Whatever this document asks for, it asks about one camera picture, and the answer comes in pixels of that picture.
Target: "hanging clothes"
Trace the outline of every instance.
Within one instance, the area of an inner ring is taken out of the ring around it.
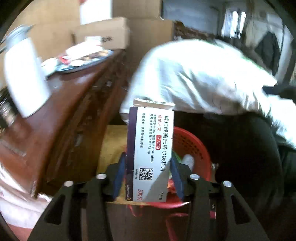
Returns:
[[[255,52],[261,56],[263,63],[271,69],[272,75],[275,76],[279,69],[279,59],[281,56],[276,35],[267,32],[255,48]]]

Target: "metal screw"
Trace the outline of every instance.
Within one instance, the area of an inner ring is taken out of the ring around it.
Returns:
[[[197,175],[197,174],[191,174],[191,175],[190,175],[190,178],[191,178],[192,180],[198,180],[198,179],[200,179],[200,176]]]
[[[98,175],[96,175],[96,179],[102,180],[105,179],[107,177],[107,175],[105,173],[100,173]]]
[[[65,187],[70,187],[70,186],[72,186],[73,184],[74,184],[73,181],[66,181],[66,182],[64,182],[64,186],[65,186]]]
[[[229,187],[232,187],[232,183],[230,181],[224,181],[223,182],[223,185],[226,186],[226,187],[228,187],[228,188]]]

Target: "person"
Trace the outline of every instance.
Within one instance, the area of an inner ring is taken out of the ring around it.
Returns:
[[[175,112],[175,126],[197,136],[218,163],[217,182],[231,181],[270,240],[295,240],[296,151],[280,146],[256,113],[238,116]]]

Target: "wooden table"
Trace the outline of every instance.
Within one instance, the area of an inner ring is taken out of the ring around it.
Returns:
[[[48,79],[52,96],[26,119],[18,116],[4,140],[29,126],[26,138],[0,144],[0,162],[32,196],[53,195],[66,180],[81,182],[95,175],[105,129],[118,112],[127,85],[125,52],[116,50],[105,62]]]

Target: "qr code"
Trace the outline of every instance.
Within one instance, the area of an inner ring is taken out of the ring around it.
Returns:
[[[153,175],[153,168],[140,168],[139,180],[151,181]]]

